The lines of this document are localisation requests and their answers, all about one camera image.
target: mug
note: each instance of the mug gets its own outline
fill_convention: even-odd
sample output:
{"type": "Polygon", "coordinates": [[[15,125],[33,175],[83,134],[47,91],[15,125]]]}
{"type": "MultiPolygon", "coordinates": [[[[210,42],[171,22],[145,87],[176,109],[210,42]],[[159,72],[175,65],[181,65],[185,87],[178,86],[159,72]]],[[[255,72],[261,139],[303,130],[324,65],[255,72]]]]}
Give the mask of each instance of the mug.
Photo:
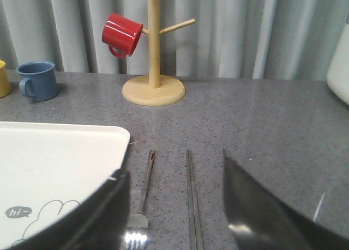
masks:
{"type": "Polygon", "coordinates": [[[0,60],[0,97],[6,96],[11,92],[11,86],[7,78],[5,64],[5,61],[0,60]]]}
{"type": "Polygon", "coordinates": [[[109,51],[117,58],[131,56],[142,34],[143,24],[112,13],[105,22],[102,42],[109,45],[109,51]]]}
{"type": "Polygon", "coordinates": [[[24,63],[16,68],[21,77],[20,91],[33,101],[44,101],[58,94],[55,64],[49,61],[24,63]]]}

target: blue mug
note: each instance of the blue mug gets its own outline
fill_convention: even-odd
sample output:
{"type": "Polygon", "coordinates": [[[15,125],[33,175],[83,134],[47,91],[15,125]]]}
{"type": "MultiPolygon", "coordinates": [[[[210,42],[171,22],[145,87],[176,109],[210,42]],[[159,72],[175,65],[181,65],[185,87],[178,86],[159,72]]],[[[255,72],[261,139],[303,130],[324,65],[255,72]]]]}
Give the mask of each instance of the blue mug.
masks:
{"type": "Polygon", "coordinates": [[[28,62],[16,68],[21,77],[20,91],[33,101],[44,101],[58,94],[55,64],[49,61],[28,62]]]}

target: yellow mug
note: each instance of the yellow mug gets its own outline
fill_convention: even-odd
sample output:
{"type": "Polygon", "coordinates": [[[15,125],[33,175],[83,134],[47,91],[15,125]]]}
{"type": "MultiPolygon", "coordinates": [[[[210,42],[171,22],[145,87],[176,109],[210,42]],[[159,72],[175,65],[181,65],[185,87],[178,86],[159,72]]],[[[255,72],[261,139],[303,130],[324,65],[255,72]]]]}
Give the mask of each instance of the yellow mug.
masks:
{"type": "Polygon", "coordinates": [[[0,60],[0,97],[8,95],[10,92],[11,86],[7,78],[5,61],[0,60]]]}

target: wooden mug tree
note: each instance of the wooden mug tree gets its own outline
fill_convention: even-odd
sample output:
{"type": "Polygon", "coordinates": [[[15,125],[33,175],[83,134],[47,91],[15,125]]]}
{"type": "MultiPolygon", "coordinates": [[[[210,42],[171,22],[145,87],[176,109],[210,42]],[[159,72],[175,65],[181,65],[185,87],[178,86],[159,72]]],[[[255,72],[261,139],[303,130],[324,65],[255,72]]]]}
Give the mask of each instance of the wooden mug tree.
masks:
{"type": "Polygon", "coordinates": [[[148,0],[149,75],[138,76],[125,83],[123,96],[136,104],[162,106],[182,99],[185,88],[181,81],[160,75],[160,35],[195,23],[195,19],[160,29],[160,0],[148,0]]]}

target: mug tree base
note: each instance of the mug tree base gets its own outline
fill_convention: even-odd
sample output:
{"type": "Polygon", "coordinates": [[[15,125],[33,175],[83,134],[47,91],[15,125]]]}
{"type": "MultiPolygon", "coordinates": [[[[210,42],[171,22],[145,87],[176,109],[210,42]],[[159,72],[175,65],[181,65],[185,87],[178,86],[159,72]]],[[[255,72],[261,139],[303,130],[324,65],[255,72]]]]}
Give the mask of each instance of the mug tree base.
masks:
{"type": "Polygon", "coordinates": [[[170,76],[160,75],[160,87],[149,86],[149,75],[130,79],[122,88],[123,96],[132,103],[144,106],[164,106],[181,100],[185,87],[181,81],[170,76]]]}

